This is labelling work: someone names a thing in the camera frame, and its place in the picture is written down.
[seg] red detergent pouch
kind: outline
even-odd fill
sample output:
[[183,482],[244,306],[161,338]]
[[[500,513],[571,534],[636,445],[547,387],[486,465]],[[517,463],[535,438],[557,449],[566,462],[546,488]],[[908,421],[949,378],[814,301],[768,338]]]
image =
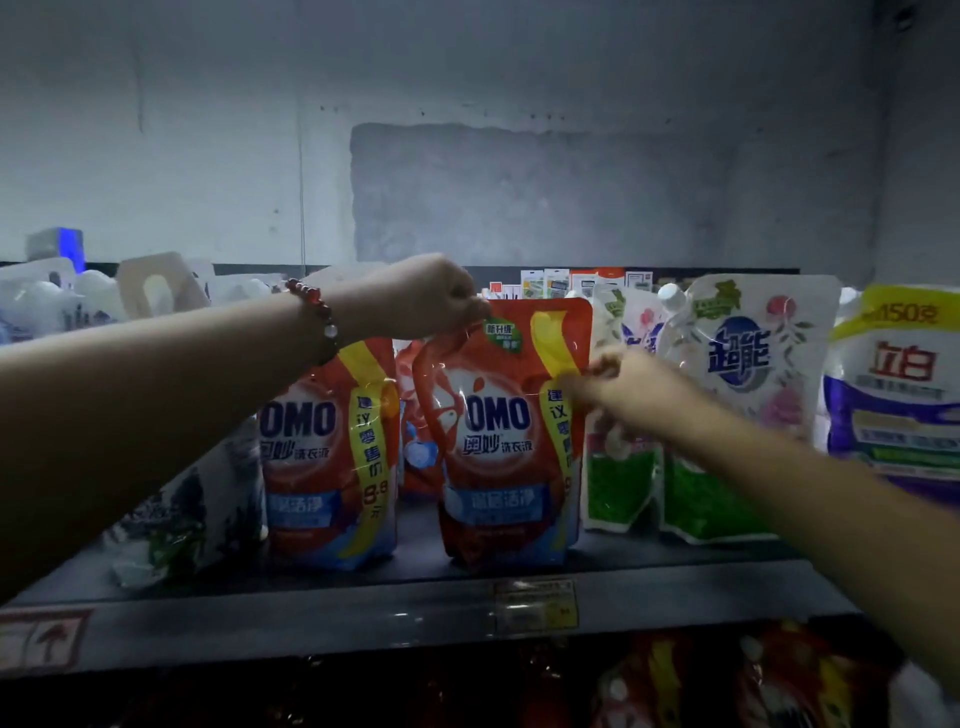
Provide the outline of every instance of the red detergent pouch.
[[437,502],[444,486],[444,468],[414,386],[414,359],[422,348],[422,341],[411,341],[396,354],[403,454],[399,491],[404,500]]
[[491,318],[414,361],[444,470],[444,546],[472,566],[560,564],[580,526],[584,418],[557,377],[587,366],[593,311],[582,299],[490,303]]
[[396,547],[399,397],[393,342],[344,347],[260,411],[271,552],[354,570]]

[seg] store shelf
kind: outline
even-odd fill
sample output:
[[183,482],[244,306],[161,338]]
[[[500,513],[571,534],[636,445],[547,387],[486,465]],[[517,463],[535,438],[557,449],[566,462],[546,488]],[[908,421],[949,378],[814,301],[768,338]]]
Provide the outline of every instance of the store shelf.
[[562,570],[474,578],[444,554],[432,507],[407,508],[393,558],[353,574],[268,568],[266,554],[187,584],[131,593],[92,546],[0,610],[91,610],[74,670],[178,665],[512,636],[494,589],[567,579],[579,624],[608,632],[855,611],[784,545],[701,548],[666,542],[645,523],[629,536],[584,533]]

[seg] shelf price tag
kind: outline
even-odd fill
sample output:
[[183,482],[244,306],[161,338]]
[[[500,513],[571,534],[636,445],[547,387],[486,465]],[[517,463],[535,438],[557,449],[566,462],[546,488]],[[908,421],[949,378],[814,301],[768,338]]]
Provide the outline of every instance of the shelf price tag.
[[77,664],[92,610],[0,610],[0,676],[66,672]]
[[500,635],[556,632],[580,625],[572,579],[504,579],[493,586]]

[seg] wrist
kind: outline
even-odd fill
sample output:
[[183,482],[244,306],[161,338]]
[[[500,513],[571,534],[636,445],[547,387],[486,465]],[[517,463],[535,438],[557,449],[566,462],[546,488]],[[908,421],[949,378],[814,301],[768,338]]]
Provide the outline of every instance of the wrist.
[[324,291],[324,301],[330,306],[341,347],[384,335],[386,317],[381,311],[379,297],[370,288],[355,284],[330,286],[328,293]]

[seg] white bottle cap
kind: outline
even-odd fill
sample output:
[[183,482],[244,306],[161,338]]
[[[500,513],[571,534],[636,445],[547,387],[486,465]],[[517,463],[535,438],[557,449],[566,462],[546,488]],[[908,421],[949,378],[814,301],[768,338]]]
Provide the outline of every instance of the white bottle cap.
[[686,293],[676,283],[667,283],[660,288],[657,297],[667,313],[677,313],[686,304]]

